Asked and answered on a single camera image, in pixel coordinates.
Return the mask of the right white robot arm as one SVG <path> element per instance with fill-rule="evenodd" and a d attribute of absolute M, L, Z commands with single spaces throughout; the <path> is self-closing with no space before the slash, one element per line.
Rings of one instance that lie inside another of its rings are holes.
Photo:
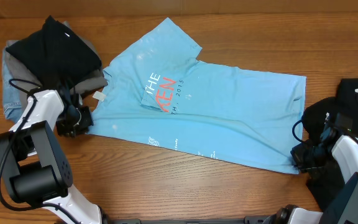
<path fill-rule="evenodd" d="M 265 218 L 263 224 L 358 223 L 358 138 L 351 133 L 352 120 L 340 113 L 326 113 L 324 129 L 315 146 L 302 141 L 291 150 L 294 166 L 302 173 L 316 173 L 328 162 L 339 166 L 344 187 L 323 212 L 287 205 Z"/>

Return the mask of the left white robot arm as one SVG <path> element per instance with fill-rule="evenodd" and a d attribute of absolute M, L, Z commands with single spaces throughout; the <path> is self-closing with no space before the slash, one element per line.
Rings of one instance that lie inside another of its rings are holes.
<path fill-rule="evenodd" d="M 43 208 L 65 223 L 107 223 L 106 214 L 88 201 L 73 184 L 73 173 L 53 129 L 64 104 L 55 90 L 29 96 L 20 120 L 0 134 L 0 202 L 6 202 L 5 187 L 15 203 L 27 203 L 25 210 Z"/>

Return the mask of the light blue printed t-shirt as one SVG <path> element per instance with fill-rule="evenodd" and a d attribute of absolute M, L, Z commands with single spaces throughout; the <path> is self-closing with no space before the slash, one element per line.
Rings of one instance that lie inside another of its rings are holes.
<path fill-rule="evenodd" d="M 206 63 L 200 52 L 165 19 L 104 69 L 89 133 L 295 174 L 306 78 Z"/>

